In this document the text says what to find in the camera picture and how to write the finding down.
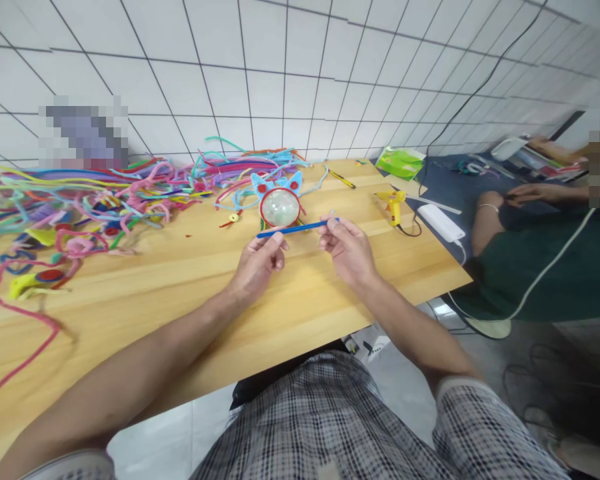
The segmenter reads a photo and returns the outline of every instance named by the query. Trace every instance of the bracelet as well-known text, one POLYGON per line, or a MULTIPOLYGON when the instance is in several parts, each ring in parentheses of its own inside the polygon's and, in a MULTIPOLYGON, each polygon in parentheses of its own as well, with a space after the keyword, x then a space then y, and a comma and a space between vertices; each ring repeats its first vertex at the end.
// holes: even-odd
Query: bracelet
POLYGON ((500 209, 490 203, 483 203, 482 205, 478 205, 478 208, 481 208, 481 207, 491 207, 492 209, 496 210, 496 212, 500 213, 500 209))

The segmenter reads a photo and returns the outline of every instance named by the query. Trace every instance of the plastic ornament ball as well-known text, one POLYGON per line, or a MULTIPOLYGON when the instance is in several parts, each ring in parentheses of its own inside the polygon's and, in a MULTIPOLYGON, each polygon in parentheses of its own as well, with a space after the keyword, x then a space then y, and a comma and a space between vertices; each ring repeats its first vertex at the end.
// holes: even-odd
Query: plastic ornament ball
POLYGON ((260 202, 260 215, 272 227, 288 227, 300 216, 300 200, 290 190, 272 189, 260 202))

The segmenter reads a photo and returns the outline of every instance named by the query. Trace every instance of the green box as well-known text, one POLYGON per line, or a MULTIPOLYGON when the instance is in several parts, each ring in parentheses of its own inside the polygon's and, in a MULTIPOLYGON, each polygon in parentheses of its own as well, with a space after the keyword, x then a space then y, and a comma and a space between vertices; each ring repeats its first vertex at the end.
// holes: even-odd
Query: green box
POLYGON ((378 158, 376 167, 404 180, 411 180, 422 168, 426 155, 406 147, 386 147, 378 158))

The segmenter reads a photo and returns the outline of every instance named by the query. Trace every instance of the wooden tabletop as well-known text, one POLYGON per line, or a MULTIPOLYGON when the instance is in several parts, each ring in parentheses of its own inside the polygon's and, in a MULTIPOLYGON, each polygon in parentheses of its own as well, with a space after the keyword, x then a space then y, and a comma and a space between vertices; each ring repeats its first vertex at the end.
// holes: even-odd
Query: wooden tabletop
MULTIPOLYGON (((422 235, 416 238, 406 237, 389 225, 385 205, 374 193, 392 188, 372 164, 356 165, 353 160, 328 164, 357 188, 350 189, 328 175, 320 190, 301 198, 306 222, 318 221, 332 209, 356 222, 369 236, 378 270, 414 304, 470 282, 424 225, 422 235)), ((303 169, 303 191, 324 171, 322 164, 303 169)), ((70 293, 18 302, 27 309, 44 308, 70 335, 61 333, 0 390, 0 457, 29 422, 86 372, 134 340, 198 307, 227 284, 242 248, 259 231, 256 208, 245 211, 240 222, 218 228, 228 221, 230 213, 216 211, 209 200, 179 214, 164 229, 137 227, 127 243, 121 244, 133 245, 137 256, 90 257, 67 284, 70 293)), ((410 231, 413 213, 404 203, 402 214, 402 224, 410 231)), ((275 274, 262 299, 156 400, 146 416, 260 372, 373 321, 337 278, 329 255, 318 249, 315 231, 289 235, 287 241, 291 249, 286 253, 286 267, 275 274)), ((6 244, 6 239, 0 239, 0 253, 6 244)), ((40 322, 0 308, 0 378, 48 334, 40 322)))

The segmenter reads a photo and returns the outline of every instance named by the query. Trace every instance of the cat ears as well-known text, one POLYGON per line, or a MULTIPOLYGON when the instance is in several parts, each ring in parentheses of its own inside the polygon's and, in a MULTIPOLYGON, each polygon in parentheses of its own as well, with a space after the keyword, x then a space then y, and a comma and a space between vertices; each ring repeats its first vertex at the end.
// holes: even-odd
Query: cat ears
POLYGON ((276 188, 276 185, 291 190, 298 195, 300 193, 300 187, 302 187, 302 172, 297 171, 289 179, 280 177, 275 184, 272 181, 264 181, 259 175, 252 173, 251 183, 253 184, 253 191, 260 200, 262 200, 262 197, 264 197, 269 190, 276 188))

